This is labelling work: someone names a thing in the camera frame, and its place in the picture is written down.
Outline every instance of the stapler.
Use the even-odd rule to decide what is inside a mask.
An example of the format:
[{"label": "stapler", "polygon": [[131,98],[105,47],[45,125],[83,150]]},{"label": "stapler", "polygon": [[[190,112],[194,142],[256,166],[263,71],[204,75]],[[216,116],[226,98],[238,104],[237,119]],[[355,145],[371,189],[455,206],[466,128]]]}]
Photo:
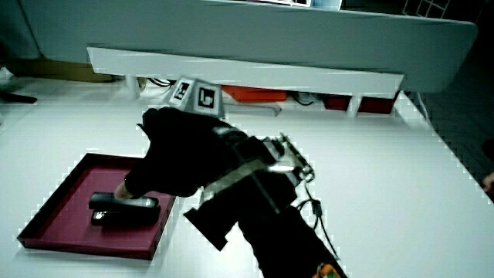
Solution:
[{"label": "stapler", "polygon": [[112,192],[94,192],[89,208],[93,210],[93,225],[153,225],[159,218],[161,207],[157,198],[141,196],[120,200]]}]

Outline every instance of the tray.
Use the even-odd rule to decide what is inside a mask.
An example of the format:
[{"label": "tray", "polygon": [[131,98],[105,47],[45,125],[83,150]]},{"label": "tray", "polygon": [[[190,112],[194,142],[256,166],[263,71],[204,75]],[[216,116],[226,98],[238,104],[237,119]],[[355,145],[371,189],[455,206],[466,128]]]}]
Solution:
[{"label": "tray", "polygon": [[17,237],[25,248],[152,260],[175,197],[158,198],[160,216],[154,225],[111,227],[91,224],[93,192],[112,192],[140,160],[105,154],[86,154],[53,192]]}]

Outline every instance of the black sleeve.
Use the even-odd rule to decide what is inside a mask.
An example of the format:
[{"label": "black sleeve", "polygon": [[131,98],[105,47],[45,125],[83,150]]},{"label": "black sleeve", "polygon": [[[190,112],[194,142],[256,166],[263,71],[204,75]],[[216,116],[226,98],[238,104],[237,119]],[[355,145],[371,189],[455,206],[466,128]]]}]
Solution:
[{"label": "black sleeve", "polygon": [[330,263],[347,278],[333,254],[290,206],[274,219],[239,221],[265,278],[312,277],[321,263]]},{"label": "black sleeve", "polygon": [[139,161],[125,177],[125,185],[134,197],[156,191],[179,197],[192,196],[201,185],[187,179],[183,159],[158,152],[150,147],[146,157]]}]

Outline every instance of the red object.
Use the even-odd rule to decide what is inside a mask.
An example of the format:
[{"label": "red object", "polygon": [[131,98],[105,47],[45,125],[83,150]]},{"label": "red object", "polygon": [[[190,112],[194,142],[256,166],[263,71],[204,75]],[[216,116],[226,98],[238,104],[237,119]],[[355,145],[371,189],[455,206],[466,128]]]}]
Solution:
[{"label": "red object", "polygon": [[328,110],[346,111],[352,96],[324,94],[321,99]]},{"label": "red object", "polygon": [[[398,93],[392,99],[380,97],[363,97],[358,108],[358,112],[389,114],[393,109],[394,102],[398,97]],[[328,110],[343,110],[348,109],[352,96],[324,94],[321,96],[324,106]]]},{"label": "red object", "polygon": [[242,103],[266,103],[286,100],[286,91],[222,85],[222,89]]},{"label": "red object", "polygon": [[160,202],[160,216],[154,225],[91,224],[90,196],[94,192],[113,192],[139,160],[86,154],[22,230],[18,240],[25,248],[153,259],[175,197],[155,192],[146,194]]},{"label": "red object", "polygon": [[358,112],[389,114],[393,109],[394,102],[398,97],[398,93],[392,99],[380,97],[363,97],[358,107]]}]

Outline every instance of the white table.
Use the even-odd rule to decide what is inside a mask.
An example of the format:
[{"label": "white table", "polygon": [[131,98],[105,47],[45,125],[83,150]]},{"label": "white table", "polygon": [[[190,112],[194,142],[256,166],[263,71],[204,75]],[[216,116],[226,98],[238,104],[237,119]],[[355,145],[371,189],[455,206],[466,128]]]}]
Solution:
[{"label": "white table", "polygon": [[[150,263],[19,245],[20,229],[86,152],[143,156],[147,150],[135,124],[149,103],[94,86],[62,86],[0,135],[2,276],[261,276],[236,227],[218,252],[182,215],[198,204],[198,195],[175,208],[176,227],[163,235]],[[259,136],[282,131],[312,163],[316,180],[310,190],[322,201],[323,219],[349,277],[494,273],[494,207],[406,97],[400,95],[396,111],[380,117],[347,117],[321,103],[280,105],[278,117],[227,114],[227,121]],[[303,214],[313,221],[308,207]]]}]

